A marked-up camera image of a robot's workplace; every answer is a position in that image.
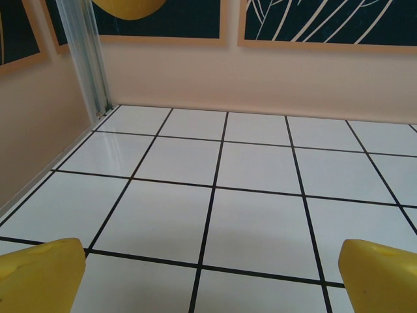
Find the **white tile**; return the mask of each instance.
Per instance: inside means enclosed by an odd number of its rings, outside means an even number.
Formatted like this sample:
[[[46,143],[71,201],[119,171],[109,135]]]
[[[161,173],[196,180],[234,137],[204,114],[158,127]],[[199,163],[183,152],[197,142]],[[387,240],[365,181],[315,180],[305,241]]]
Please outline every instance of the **white tile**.
[[[111,117],[114,113],[115,110],[118,108],[119,106],[115,106],[111,111],[108,111],[106,113],[106,116],[103,116],[97,123],[97,125],[94,127],[94,130],[97,130],[101,125],[103,125],[103,123],[106,121],[106,119],[108,119],[109,117]]]
[[[327,287],[333,313],[354,313],[345,288]]]
[[[169,111],[170,109],[167,108],[122,106],[100,127],[100,130],[155,135]]]
[[[195,313],[326,312],[321,287],[202,271]]]
[[[188,312],[195,269],[90,254],[71,313]]]
[[[408,125],[350,122],[368,152],[417,155],[417,133]]]
[[[338,258],[346,239],[417,252],[417,236],[398,207],[308,199],[324,277],[342,282]]]
[[[407,215],[409,216],[409,218],[411,219],[411,222],[417,228],[417,209],[405,208],[404,210],[407,213]]]
[[[203,263],[319,279],[302,198],[216,190]]]
[[[160,134],[162,136],[221,140],[225,118],[225,112],[175,109]]]
[[[212,185],[220,142],[157,138],[136,177]]]
[[[371,155],[388,186],[402,204],[417,205],[417,158]]]
[[[97,132],[65,162],[61,169],[129,177],[152,139],[152,136]]]
[[[296,149],[307,195],[394,203],[364,153]]]
[[[94,248],[197,263],[211,188],[132,181]]]
[[[76,237],[88,247],[127,180],[54,173],[0,228],[0,235],[48,242]]]
[[[284,116],[230,113],[225,140],[289,145]]]
[[[32,246],[25,245],[23,243],[10,243],[8,241],[0,241],[0,256],[30,247]]]
[[[363,151],[345,121],[304,117],[288,120],[295,146]]]
[[[71,155],[71,153],[73,153],[80,145],[82,145],[84,140],[86,139],[86,137],[88,137],[90,134],[91,134],[90,132],[86,133],[85,137],[82,138],[75,146],[73,146],[72,149],[70,149],[68,152],[64,151],[64,155],[58,161],[58,163],[56,163],[56,165],[54,165],[54,167],[52,169],[56,170],[62,163],[64,163],[66,158],[68,158]]]
[[[1,216],[0,218],[0,223],[9,215],[11,214],[15,208],[17,208],[23,201],[26,200],[27,197],[29,197],[29,195],[36,189],[38,188],[38,186],[40,184],[43,183],[44,180],[46,180],[50,175],[52,174],[52,172],[48,172],[45,176],[43,176],[43,178],[41,178],[28,192],[26,192],[26,194],[21,197],[9,210],[7,210],[6,213],[4,213],[4,215]]]
[[[224,143],[218,186],[300,193],[291,148]]]

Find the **yellow fruit illustration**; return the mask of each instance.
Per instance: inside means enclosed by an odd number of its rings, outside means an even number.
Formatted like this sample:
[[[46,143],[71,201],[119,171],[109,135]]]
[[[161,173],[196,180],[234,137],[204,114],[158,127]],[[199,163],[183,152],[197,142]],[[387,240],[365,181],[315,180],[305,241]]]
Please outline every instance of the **yellow fruit illustration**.
[[[166,0],[93,0],[107,13],[122,20],[138,20],[156,12]]]

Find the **leaf drawing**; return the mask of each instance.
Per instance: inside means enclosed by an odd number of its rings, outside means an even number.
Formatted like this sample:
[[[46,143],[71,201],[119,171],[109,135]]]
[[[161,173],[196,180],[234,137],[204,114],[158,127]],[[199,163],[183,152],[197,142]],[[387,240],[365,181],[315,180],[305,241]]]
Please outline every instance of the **leaf drawing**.
[[[394,0],[248,0],[246,14],[251,14],[252,24],[246,21],[245,38],[291,42],[368,43],[369,40],[364,39],[377,24],[380,25],[379,22],[393,3],[397,3],[394,5],[395,8],[403,8],[400,1]],[[407,24],[410,32],[415,29],[410,26],[417,25],[417,5],[414,6],[413,12],[416,13],[410,16],[415,22],[413,20]],[[384,19],[383,29],[387,29],[387,18]],[[381,35],[381,27],[378,26],[377,29]],[[371,41],[375,41],[375,38],[375,32],[372,32]]]

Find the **wooden picture frame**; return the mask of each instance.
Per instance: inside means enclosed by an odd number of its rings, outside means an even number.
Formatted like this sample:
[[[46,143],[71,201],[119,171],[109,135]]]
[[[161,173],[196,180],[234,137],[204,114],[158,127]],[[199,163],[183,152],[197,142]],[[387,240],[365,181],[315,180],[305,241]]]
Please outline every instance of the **wooden picture frame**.
[[[40,0],[40,5],[42,6],[42,11],[44,12],[46,23],[50,30],[53,45],[55,46],[55,51],[58,54],[68,53],[70,51],[70,47],[68,46],[68,44],[62,44],[62,45],[59,44],[57,33],[55,32],[55,28],[53,27],[51,14],[46,4],[46,0]]]
[[[36,43],[38,45],[39,52],[22,59],[18,59],[13,62],[5,63],[0,65],[0,76],[14,72],[15,70],[20,70],[26,67],[30,67],[37,63],[43,62],[48,59],[48,53],[46,50],[45,42],[42,37],[42,32],[40,31],[38,21],[36,20],[36,15],[33,11],[32,4],[30,0],[20,0],[22,1],[23,7],[25,9],[27,19],[29,20],[30,26],[32,28],[33,35],[35,37]]]
[[[321,42],[290,42],[272,40],[248,40],[245,39],[246,31],[246,5],[248,0],[240,0],[238,46],[246,48],[268,49],[296,49],[319,50],[330,52],[366,52],[366,53],[417,53],[417,46],[387,46],[376,44],[338,44]]]
[[[225,46],[227,44],[227,20],[229,0],[220,2],[220,37],[219,38],[185,38],[185,37],[145,37],[100,35],[103,43],[138,43],[138,44],[180,44],[200,46]]]

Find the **beige wall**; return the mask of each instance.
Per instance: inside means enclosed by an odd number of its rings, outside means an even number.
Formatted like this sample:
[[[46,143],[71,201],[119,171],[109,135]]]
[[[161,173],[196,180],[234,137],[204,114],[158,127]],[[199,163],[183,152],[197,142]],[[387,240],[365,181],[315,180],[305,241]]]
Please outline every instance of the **beige wall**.
[[[245,112],[417,123],[415,55],[105,44],[113,98]]]
[[[90,125],[72,60],[55,53],[32,2],[50,58],[0,77],[0,207]]]

